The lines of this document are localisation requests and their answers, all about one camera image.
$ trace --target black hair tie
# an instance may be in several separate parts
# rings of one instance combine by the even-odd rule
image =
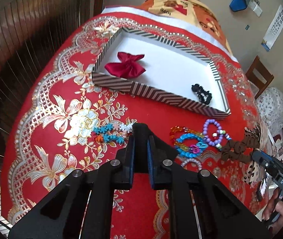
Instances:
[[[201,103],[208,105],[212,99],[212,95],[209,91],[205,91],[202,86],[195,84],[191,86],[191,90],[197,94]]]

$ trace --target purple beaded bracelet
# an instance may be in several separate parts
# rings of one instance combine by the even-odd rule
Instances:
[[[219,134],[219,137],[215,140],[215,141],[212,141],[209,136],[207,135],[208,134],[208,126],[209,124],[214,124],[216,127],[217,127],[217,132],[216,133],[213,133],[212,136],[213,137],[217,137],[218,134]],[[204,123],[203,125],[203,135],[205,136],[204,137],[204,142],[207,143],[208,145],[210,146],[213,146],[213,147],[216,147],[218,149],[221,149],[221,141],[223,139],[223,137],[225,136],[226,139],[231,139],[230,136],[226,133],[225,130],[222,130],[222,127],[220,126],[220,124],[215,120],[215,119],[208,119],[206,120],[206,122]]]

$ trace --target striped box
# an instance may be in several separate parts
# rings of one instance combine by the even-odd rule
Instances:
[[[122,31],[126,31],[128,33],[133,33],[135,35],[141,35],[147,38],[157,40],[169,46],[173,46],[175,48],[183,50],[184,52],[187,52],[199,58],[200,60],[203,60],[204,62],[208,63],[214,75],[214,79],[218,84],[220,93],[222,94],[222,100],[223,100],[224,108],[226,110],[223,112],[215,108],[209,107],[206,104],[203,104],[197,101],[193,101],[191,99],[187,99],[182,96],[179,96],[179,95],[176,95],[170,92],[166,92],[166,91],[151,87],[149,85],[145,85],[143,83],[138,83],[138,82],[128,80],[125,78],[119,78],[117,76],[106,75],[106,74],[98,72],[98,67],[101,64],[108,48],[112,45],[113,41],[118,37],[118,35]],[[98,55],[94,69],[92,71],[92,80],[95,85],[105,86],[105,87],[108,87],[114,90],[123,91],[123,92],[129,92],[134,95],[149,98],[149,99],[159,101],[159,102],[164,102],[169,105],[181,107],[183,109],[187,109],[193,112],[207,115],[215,119],[224,119],[225,117],[231,114],[229,104],[227,101],[227,97],[226,97],[225,91],[221,83],[220,75],[218,73],[216,66],[214,65],[214,62],[211,59],[175,41],[169,40],[163,36],[155,35],[149,32],[144,32],[142,30],[129,29],[125,27],[119,28],[119,30],[105,44],[105,47],[103,48],[102,52]]]

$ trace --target hand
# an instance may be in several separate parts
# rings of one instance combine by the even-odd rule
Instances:
[[[278,196],[279,196],[279,188],[276,188],[267,206],[265,207],[265,210],[262,213],[262,219],[265,220],[268,220],[270,218],[270,215],[274,210],[276,210],[281,214],[278,220],[274,222],[272,227],[270,228],[270,231],[272,232],[273,235],[277,234],[280,231],[280,229],[283,227],[283,201],[279,200],[278,203],[274,205],[275,204],[274,201]]]

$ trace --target white fabric trim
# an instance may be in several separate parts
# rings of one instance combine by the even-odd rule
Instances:
[[[136,9],[136,8],[127,7],[127,6],[105,8],[102,11],[102,14],[114,13],[114,12],[132,13],[132,14],[136,14],[136,15],[139,15],[139,16],[142,16],[142,17],[145,17],[145,18],[166,24],[166,25],[170,25],[172,27],[182,28],[182,29],[196,35],[197,37],[209,42],[210,44],[214,45],[215,47],[221,49],[233,61],[238,62],[238,60],[234,56],[230,55],[229,51],[223,45],[221,45],[220,42],[217,41],[214,37],[212,37],[210,34],[206,33],[202,29],[200,29],[200,28],[196,27],[195,25],[192,25],[188,22],[185,22],[183,20],[179,20],[179,19],[176,19],[176,18],[158,16],[158,15],[149,13],[147,11],[141,10],[141,9]]]

